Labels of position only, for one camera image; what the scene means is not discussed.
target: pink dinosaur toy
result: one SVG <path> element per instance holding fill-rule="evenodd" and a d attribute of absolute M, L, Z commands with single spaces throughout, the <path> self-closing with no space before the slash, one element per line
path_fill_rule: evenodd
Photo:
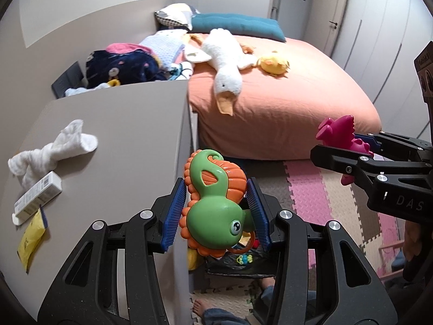
<path fill-rule="evenodd" d="M 323 145 L 332 146 L 353 152 L 360 152 L 369 156 L 374 156 L 370 151 L 370 145 L 364 143 L 362 139 L 355 139 L 355 124 L 352 115 L 346 115 L 335 121 L 328 117 L 319 125 L 319 132 L 316 135 L 317 140 L 322 140 Z M 354 182 L 354 177 L 344 174 L 341 177 L 341 184 L 347 186 Z"/>

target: small toy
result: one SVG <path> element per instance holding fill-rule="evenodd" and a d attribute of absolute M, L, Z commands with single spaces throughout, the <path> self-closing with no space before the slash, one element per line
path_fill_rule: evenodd
<path fill-rule="evenodd" d="M 239 255 L 236 259 L 237 263 L 240 265 L 244 265 L 244 264 L 250 264 L 252 263 L 252 255 L 248 254 L 243 254 L 243 255 Z"/>
<path fill-rule="evenodd" d="M 214 150 L 198 150 L 185 165 L 185 184 L 191 201 L 179 220 L 181 236 L 202 256 L 222 257 L 226 250 L 243 254 L 255 241 L 251 212 L 238 203 L 246 191 L 245 173 Z M 233 249 L 242 232 L 250 232 L 248 245 Z"/>
<path fill-rule="evenodd" d="M 257 61 L 263 71 L 269 73 L 272 77 L 277 77 L 287 72 L 290 68 L 287 58 L 282 56 L 278 51 L 272 51 L 270 54 L 261 56 Z"/>
<path fill-rule="evenodd" d="M 236 38 L 225 29 L 211 30 L 206 40 L 197 34 L 191 34 L 191 38 L 201 44 L 202 51 L 211 56 L 209 64 L 216 70 L 214 93 L 219 112 L 233 116 L 234 103 L 242 90 L 239 70 L 253 67 L 257 58 L 244 54 Z"/>
<path fill-rule="evenodd" d="M 334 148 L 360 152 L 369 156 L 374 156 L 370 151 L 370 145 L 362 139 L 355 139 L 355 123 L 352 115 L 342 116 L 335 121 L 328 117 L 319 125 L 317 140 L 323 141 L 323 145 Z M 353 176 L 344 174 L 341 177 L 341 184 L 347 186 L 354 182 Z"/>
<path fill-rule="evenodd" d="M 249 44 L 243 44 L 243 43 L 239 43 L 239 45 L 241 46 L 241 49 L 243 51 L 244 54 L 254 54 L 254 46 L 251 46 Z"/>

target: dresser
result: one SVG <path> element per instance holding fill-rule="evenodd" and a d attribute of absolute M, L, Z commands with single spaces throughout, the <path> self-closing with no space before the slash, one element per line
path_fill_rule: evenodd
<path fill-rule="evenodd" d="M 192 151 L 191 116 L 187 81 L 180 80 L 95 90 L 46 106 L 21 151 L 53 142 L 75 119 L 84 121 L 83 132 L 97 136 L 99 144 L 95 152 L 60 161 L 55 169 L 63 191 L 44 207 L 48 230 L 28 274 L 17 247 L 29 221 L 16 227 L 11 220 L 23 191 L 17 178 L 10 174 L 7 179 L 0 205 L 0 270 L 33 318 L 60 267 L 94 221 L 127 221 L 171 192 Z M 118 299 L 120 315 L 127 318 L 122 257 L 119 252 Z M 166 254 L 155 255 L 155 264 L 170 324 L 191 323 L 187 244 L 179 233 Z"/>

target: person's leg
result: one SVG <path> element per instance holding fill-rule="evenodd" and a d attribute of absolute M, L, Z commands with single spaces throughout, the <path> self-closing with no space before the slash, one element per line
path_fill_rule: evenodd
<path fill-rule="evenodd" d="M 261 300 L 269 308 L 272 302 L 272 293 L 274 292 L 275 279 L 273 277 L 267 277 L 266 279 L 260 279 L 258 281 L 260 288 L 263 292 L 260 295 Z"/>
<path fill-rule="evenodd" d="M 205 300 L 195 300 L 192 311 L 201 317 L 203 325 L 249 325 L 248 321 L 238 318 L 229 311 L 212 308 Z"/>

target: bed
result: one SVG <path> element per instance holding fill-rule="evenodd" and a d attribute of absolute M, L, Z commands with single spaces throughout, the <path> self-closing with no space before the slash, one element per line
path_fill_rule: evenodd
<path fill-rule="evenodd" d="M 197 64 L 188 85 L 189 101 L 198 113 L 200 140 L 207 147 L 236 158 L 307 159 L 325 117 L 351 114 L 356 132 L 381 130 L 379 115 L 367 95 L 315 47 L 294 39 L 281 43 L 235 37 L 255 47 L 258 56 L 273 50 L 286 54 L 290 70 L 286 77 L 272 77 L 258 68 L 241 71 L 242 92 L 234 115 L 228 116 L 219 113 L 213 95 L 216 71 L 208 64 Z"/>

